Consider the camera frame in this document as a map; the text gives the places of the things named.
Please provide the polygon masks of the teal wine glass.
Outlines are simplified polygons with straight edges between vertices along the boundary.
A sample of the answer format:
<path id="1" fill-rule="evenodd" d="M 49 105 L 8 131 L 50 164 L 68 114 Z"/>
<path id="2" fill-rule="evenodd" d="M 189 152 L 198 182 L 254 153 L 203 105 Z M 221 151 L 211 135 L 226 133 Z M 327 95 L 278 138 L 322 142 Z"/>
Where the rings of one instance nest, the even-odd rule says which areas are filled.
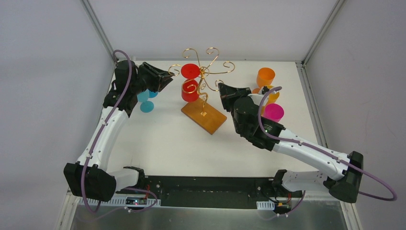
<path id="1" fill-rule="evenodd" d="M 149 100 L 150 91 L 145 90 L 137 95 L 138 102 L 140 103 L 140 110 L 143 113 L 150 113 L 154 109 L 154 103 Z"/>

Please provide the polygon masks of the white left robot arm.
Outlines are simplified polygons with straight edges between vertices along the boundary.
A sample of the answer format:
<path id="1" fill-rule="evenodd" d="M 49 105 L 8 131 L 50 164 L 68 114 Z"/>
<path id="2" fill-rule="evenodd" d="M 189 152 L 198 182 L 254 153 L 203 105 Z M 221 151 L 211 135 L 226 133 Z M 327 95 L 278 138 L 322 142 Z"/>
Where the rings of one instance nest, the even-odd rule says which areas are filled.
<path id="1" fill-rule="evenodd" d="M 129 120 L 144 92 L 161 92 L 175 73 L 162 70 L 143 62 L 123 60 L 116 64 L 110 90 L 103 101 L 98 125 L 90 142 L 75 163 L 67 163 L 63 169 L 65 179 L 73 195 L 110 201 L 117 191 L 129 188 L 140 194 L 145 190 L 144 171 L 125 166 L 115 172 L 107 172 L 108 161 L 121 129 Z"/>

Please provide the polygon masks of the blue wine glass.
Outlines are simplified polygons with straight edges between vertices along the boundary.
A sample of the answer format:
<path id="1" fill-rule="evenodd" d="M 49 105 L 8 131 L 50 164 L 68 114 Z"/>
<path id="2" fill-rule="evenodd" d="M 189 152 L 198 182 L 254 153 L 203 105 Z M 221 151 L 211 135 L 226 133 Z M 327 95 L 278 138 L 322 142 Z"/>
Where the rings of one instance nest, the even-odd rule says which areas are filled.
<path id="1" fill-rule="evenodd" d="M 149 98 L 154 98 L 157 95 L 158 95 L 158 92 L 152 92 L 152 91 L 149 92 Z"/>

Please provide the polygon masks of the red wine glass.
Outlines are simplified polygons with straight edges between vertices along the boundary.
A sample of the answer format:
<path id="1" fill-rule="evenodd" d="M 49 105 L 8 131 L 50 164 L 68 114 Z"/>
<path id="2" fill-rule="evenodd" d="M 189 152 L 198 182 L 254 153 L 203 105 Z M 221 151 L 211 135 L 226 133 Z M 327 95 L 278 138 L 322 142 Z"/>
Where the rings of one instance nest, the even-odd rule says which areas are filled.
<path id="1" fill-rule="evenodd" d="M 181 68 L 181 75 L 186 79 L 182 84 L 181 97 L 186 102 L 194 102 L 199 97 L 197 93 L 198 82 L 195 80 L 200 75 L 197 65 L 189 63 Z"/>

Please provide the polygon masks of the magenta wine glass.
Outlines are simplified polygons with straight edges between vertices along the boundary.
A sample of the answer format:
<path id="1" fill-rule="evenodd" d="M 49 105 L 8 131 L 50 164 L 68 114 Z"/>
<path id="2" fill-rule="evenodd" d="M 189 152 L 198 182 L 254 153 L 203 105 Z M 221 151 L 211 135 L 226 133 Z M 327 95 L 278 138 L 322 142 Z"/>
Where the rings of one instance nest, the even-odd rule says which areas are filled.
<path id="1" fill-rule="evenodd" d="M 276 103 L 270 103 L 265 106 L 263 117 L 274 122 L 280 122 L 284 117 L 284 109 Z"/>

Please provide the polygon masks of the yellow wine glass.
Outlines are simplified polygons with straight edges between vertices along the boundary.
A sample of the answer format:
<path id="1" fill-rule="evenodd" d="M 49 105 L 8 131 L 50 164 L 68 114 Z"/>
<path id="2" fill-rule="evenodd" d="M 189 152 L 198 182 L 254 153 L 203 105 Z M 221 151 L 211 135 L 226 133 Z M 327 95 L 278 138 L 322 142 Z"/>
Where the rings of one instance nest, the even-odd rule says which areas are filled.
<path id="1" fill-rule="evenodd" d="M 261 87 L 260 89 L 260 94 L 264 95 L 266 92 L 268 92 L 269 90 L 271 90 L 272 88 L 274 88 L 271 85 L 266 85 Z M 265 100 L 263 107 L 267 106 L 268 104 L 273 104 L 277 101 L 277 99 L 279 98 L 280 93 L 278 90 L 273 91 Z"/>

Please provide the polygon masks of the orange wine glass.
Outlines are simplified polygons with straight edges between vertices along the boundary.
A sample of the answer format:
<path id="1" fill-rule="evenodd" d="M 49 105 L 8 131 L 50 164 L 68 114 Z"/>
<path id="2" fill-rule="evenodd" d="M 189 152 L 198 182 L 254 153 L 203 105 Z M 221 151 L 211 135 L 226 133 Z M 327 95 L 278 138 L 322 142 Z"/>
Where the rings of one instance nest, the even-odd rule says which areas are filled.
<path id="1" fill-rule="evenodd" d="M 257 88 L 253 89 L 252 93 L 258 93 L 262 87 L 271 85 L 275 76 L 276 73 L 273 69 L 266 67 L 261 68 L 257 73 Z"/>

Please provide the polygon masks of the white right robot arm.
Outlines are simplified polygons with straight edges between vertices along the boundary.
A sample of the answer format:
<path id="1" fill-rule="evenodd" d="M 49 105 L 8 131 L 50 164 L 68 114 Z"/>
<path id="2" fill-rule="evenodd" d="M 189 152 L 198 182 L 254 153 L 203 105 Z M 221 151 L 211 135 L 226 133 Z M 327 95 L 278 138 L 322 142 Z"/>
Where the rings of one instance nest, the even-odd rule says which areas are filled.
<path id="1" fill-rule="evenodd" d="M 278 170 L 272 182 L 277 196 L 301 190 L 324 191 L 334 198 L 356 203 L 361 184 L 363 155 L 333 151 L 299 137 L 282 124 L 259 116 L 261 94 L 250 88 L 218 84 L 223 108 L 232 116 L 235 131 L 253 146 L 291 156 L 316 170 L 292 172 Z"/>

